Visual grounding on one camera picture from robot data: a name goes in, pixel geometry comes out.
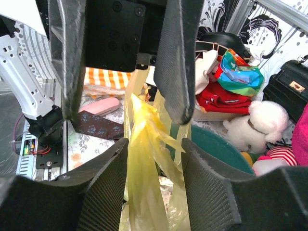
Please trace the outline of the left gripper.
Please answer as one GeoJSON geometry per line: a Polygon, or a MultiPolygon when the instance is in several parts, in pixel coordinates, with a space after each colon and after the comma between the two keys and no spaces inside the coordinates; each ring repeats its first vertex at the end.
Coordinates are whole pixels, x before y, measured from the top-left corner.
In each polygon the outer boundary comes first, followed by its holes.
{"type": "Polygon", "coordinates": [[[202,0],[49,0],[51,67],[62,87],[64,119],[77,118],[85,65],[120,72],[155,65],[154,82],[171,120],[189,123],[203,4],[202,0]]]}

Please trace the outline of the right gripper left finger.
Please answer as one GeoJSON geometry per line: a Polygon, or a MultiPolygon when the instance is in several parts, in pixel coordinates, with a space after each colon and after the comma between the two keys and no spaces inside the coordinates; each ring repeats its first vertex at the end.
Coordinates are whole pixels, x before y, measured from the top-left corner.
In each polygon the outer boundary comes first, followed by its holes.
{"type": "Polygon", "coordinates": [[[65,231],[119,229],[127,173],[128,139],[121,138],[103,154],[58,176],[61,186],[79,186],[65,231]]]}

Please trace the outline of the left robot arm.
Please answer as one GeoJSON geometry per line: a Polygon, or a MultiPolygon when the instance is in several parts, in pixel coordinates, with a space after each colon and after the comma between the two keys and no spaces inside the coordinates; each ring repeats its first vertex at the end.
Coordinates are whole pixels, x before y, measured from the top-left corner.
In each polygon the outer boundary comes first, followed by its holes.
{"type": "Polygon", "coordinates": [[[201,0],[3,0],[0,75],[17,98],[30,133],[45,145],[61,141],[74,121],[88,67],[133,72],[155,66],[154,82],[172,121],[185,125],[194,111],[195,53],[201,0]],[[38,83],[19,46],[17,22],[44,32],[52,75],[62,88],[56,106],[38,83]]]}

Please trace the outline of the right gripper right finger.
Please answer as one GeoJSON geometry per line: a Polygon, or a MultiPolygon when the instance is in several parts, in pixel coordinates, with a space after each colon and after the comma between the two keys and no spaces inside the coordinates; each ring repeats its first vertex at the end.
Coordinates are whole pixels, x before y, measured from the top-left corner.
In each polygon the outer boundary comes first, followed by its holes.
{"type": "Polygon", "coordinates": [[[213,157],[187,138],[182,140],[182,147],[191,230],[242,231],[244,219],[241,218],[232,184],[255,176],[213,157]]]}

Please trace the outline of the yellow trash bag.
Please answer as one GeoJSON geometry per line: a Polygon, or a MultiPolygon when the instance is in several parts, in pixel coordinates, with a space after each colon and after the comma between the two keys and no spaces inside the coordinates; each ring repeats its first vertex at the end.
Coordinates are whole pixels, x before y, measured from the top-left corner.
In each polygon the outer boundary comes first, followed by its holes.
{"type": "Polygon", "coordinates": [[[191,138],[191,125],[172,121],[160,93],[141,99],[149,70],[136,70],[124,101],[124,136],[128,139],[127,180],[122,231],[188,231],[190,221],[181,164],[181,141],[191,138]]]}

